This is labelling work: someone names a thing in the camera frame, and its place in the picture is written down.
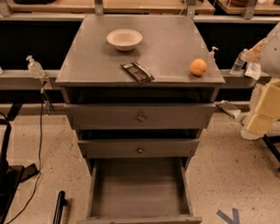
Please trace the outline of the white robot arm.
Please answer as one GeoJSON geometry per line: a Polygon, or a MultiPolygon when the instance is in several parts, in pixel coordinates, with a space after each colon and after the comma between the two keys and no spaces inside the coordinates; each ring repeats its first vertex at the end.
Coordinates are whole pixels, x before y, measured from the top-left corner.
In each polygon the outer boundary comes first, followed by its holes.
{"type": "Polygon", "coordinates": [[[271,77],[259,95],[252,95],[251,114],[240,131],[246,140],[256,140],[280,119],[280,21],[245,53],[244,59],[247,63],[259,64],[262,71],[271,77]]]}

